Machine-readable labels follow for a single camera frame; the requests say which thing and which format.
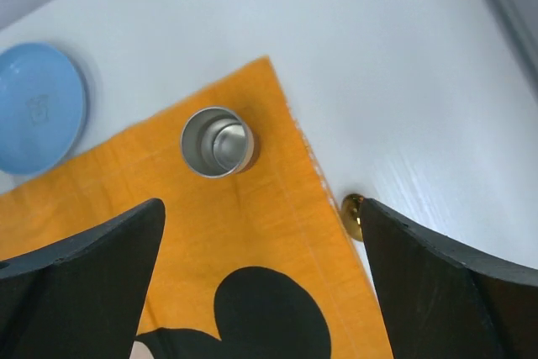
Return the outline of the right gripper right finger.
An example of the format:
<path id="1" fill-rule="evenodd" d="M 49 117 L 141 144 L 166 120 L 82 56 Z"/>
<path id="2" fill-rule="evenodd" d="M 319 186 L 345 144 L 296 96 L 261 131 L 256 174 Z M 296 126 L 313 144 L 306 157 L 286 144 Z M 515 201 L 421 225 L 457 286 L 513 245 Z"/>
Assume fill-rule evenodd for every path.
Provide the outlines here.
<path id="1" fill-rule="evenodd" d="M 361 228 L 397 358 L 535 358 L 537 271 L 430 230 L 375 199 Z"/>

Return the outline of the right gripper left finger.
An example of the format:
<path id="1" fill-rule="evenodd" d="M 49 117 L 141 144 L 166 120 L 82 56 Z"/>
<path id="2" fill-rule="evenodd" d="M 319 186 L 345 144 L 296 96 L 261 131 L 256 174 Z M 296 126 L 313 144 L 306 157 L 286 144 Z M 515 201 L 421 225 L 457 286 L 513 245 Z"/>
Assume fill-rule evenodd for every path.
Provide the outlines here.
<path id="1" fill-rule="evenodd" d="M 3 358 L 127 358 L 165 227 L 149 199 L 1 263 Z"/>

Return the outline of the gold ornate spoon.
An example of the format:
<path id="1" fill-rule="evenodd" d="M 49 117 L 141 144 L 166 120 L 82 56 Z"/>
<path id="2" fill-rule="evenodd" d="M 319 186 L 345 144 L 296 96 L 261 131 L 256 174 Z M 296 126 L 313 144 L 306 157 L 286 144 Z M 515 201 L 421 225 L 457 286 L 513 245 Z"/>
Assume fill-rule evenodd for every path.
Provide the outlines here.
<path id="1" fill-rule="evenodd" d="M 364 197 L 358 193 L 350 193 L 344 197 L 340 206 L 340 220 L 346 233 L 358 242 L 363 242 L 360 208 Z"/>

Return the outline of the orange cartoon mouse cloth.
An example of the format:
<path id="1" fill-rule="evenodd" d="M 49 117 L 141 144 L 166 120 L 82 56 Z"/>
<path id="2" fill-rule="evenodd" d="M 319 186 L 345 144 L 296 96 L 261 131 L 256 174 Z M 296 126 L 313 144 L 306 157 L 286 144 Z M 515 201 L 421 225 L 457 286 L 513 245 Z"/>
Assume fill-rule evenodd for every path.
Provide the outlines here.
<path id="1" fill-rule="evenodd" d="M 212 105 L 261 142 L 245 172 L 187 167 L 180 135 Z M 262 57 L 1 197 L 1 256 L 149 198 L 166 225 L 140 320 L 142 357 L 389 358 L 387 331 L 330 191 Z"/>

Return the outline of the blue plastic plate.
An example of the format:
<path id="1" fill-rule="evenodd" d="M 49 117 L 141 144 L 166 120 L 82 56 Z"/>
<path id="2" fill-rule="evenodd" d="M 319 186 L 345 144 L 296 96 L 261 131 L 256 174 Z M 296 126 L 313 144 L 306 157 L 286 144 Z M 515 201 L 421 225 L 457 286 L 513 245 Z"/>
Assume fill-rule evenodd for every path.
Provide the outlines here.
<path id="1" fill-rule="evenodd" d="M 36 176 L 61 163 L 87 122 L 87 83 L 75 61 L 51 44 L 1 53 L 1 170 Z"/>

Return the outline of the small metal cup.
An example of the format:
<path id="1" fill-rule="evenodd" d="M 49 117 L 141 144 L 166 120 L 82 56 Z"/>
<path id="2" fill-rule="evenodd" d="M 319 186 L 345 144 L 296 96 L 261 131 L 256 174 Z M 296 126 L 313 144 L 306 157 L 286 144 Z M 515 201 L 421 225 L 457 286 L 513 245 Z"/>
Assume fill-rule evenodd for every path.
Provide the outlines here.
<path id="1" fill-rule="evenodd" d="M 187 166 L 206 178 L 222 178 L 250 169 L 261 144 L 251 127 L 234 111 L 211 106 L 185 123 L 180 150 Z"/>

